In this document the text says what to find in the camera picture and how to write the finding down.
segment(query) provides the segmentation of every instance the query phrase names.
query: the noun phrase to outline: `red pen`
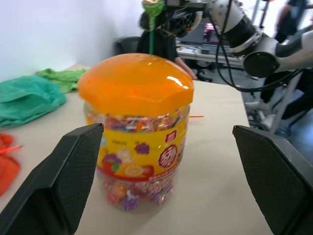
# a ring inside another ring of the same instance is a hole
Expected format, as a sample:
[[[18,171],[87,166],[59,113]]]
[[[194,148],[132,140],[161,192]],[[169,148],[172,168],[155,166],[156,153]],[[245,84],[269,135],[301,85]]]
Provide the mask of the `red pen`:
[[[23,145],[17,145],[17,146],[10,147],[10,148],[0,149],[0,154],[6,154],[9,152],[15,151],[19,148],[22,148],[22,147],[23,147]]]

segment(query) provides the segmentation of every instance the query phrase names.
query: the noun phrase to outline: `candy jar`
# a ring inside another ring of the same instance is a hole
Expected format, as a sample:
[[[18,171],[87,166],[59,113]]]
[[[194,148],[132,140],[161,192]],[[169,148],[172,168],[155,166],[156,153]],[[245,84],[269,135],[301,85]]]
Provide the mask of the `candy jar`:
[[[78,91],[87,123],[104,125],[97,171],[107,202],[125,211],[164,205],[183,156],[191,77],[163,58],[122,54],[87,71]]]

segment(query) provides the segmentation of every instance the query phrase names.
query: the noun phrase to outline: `table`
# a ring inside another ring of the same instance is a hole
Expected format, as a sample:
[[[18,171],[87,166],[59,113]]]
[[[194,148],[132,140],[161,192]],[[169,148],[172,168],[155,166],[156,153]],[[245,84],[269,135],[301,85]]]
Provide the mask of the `table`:
[[[205,55],[201,53],[201,49],[196,46],[178,44],[177,49],[178,55],[183,59],[200,60],[206,62],[215,63],[215,55]],[[242,68],[242,62],[235,57],[228,57],[229,64],[235,67]],[[224,56],[219,56],[219,63],[226,64],[226,59]]]
[[[77,93],[57,111],[6,131],[24,147],[15,152],[22,169],[0,198],[0,211],[30,171],[51,153],[67,132],[85,125]],[[132,214],[105,202],[97,177],[76,235],[271,235],[250,188],[232,136],[233,125],[248,126],[240,92],[195,81],[185,153],[174,198],[161,210]]]

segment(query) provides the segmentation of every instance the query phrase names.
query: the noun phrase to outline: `teal cloth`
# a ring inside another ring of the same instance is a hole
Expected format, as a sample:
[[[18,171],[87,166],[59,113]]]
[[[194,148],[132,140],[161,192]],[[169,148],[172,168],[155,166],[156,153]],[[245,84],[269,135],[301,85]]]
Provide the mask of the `teal cloth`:
[[[0,126],[18,125],[56,110],[66,102],[58,86],[39,76],[0,83]]]
[[[57,84],[62,92],[69,93],[77,90],[77,82],[85,72],[86,70],[56,72],[52,69],[45,69],[36,74]]]

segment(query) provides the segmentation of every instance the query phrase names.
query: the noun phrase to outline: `black shirt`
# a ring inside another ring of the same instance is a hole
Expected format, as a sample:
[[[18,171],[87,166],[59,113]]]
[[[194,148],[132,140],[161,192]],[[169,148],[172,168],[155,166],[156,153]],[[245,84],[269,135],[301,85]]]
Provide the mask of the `black shirt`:
[[[278,31],[284,35],[293,35],[296,33],[303,12],[307,6],[307,0],[289,0],[287,5],[290,5],[290,11],[283,19]]]
[[[143,32],[138,43],[137,53],[149,54],[149,41],[150,32]],[[165,36],[160,29],[156,29],[154,31],[153,55],[157,55],[174,62],[175,58],[178,57],[175,38]]]

